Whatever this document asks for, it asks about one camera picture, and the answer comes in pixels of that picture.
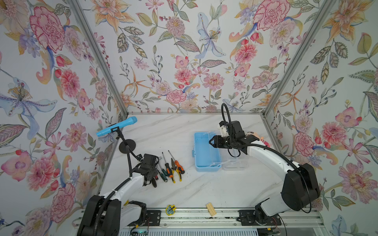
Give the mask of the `black handled tool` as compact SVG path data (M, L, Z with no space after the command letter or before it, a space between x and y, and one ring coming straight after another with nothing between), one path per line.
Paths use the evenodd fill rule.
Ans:
M156 182L155 178L152 178L151 184L153 185L154 188L157 188L157 182Z

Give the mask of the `green handled screwdriver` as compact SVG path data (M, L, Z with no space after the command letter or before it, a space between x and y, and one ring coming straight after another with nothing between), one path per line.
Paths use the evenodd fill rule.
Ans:
M167 183L168 179L167 179L166 175L161 171L160 164L157 164L157 171L158 171L160 177L163 179L163 181L165 183Z

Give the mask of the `blue plastic tool box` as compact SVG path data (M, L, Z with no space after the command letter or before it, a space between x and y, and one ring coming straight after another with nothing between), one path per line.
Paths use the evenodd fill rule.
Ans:
M214 148L209 141L214 132L196 132L194 134L193 157L198 172L242 171L249 168L248 157L244 154L237 157L236 150Z

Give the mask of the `yellow black pliers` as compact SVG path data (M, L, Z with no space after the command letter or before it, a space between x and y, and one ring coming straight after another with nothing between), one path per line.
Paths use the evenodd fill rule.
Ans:
M179 181L181 182L181 181L182 181L181 173L180 173L179 170L177 169L177 166L176 166L176 163L175 163L175 161L174 161L174 158L171 158L171 164L172 164L172 170L173 170L173 173L174 173L174 174L178 174Z

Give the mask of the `orange handled screwdriver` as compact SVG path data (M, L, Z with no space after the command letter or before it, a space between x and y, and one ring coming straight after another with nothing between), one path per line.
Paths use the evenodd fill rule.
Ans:
M178 169L178 171L180 172L180 174L185 174L185 170L184 168L182 167L182 165L174 158L174 156L172 155L172 153L168 150L168 153L171 155L172 159L174 160L174 163Z

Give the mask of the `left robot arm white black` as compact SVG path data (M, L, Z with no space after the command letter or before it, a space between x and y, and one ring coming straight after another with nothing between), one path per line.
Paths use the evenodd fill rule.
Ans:
M131 169L131 176L115 189L89 199L81 219L78 236L117 236L123 228L133 229L148 222L145 203L131 200L131 196L158 175L158 157L151 154L142 156L141 162Z

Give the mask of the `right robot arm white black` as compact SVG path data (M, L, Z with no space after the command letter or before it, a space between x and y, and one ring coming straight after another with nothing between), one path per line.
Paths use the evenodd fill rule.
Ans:
M315 169L310 164L299 164L280 152L268 147L252 133L245 133L238 121L218 124L220 135L209 144L214 148L235 149L259 160L283 181L280 194L255 206L255 216L262 220L276 214L301 211L321 196Z

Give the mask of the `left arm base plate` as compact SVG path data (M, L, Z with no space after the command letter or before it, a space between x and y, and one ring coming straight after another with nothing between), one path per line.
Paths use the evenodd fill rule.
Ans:
M160 226L161 211L147 210L141 214L141 217L133 222L128 223L127 227L142 227L142 226Z

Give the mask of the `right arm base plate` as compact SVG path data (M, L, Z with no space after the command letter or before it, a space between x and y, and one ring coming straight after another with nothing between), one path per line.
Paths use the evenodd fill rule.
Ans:
M238 211L239 216L236 221L240 222L242 226L281 226L282 222L278 214L274 216L266 216L264 213L258 212L254 209L245 209Z

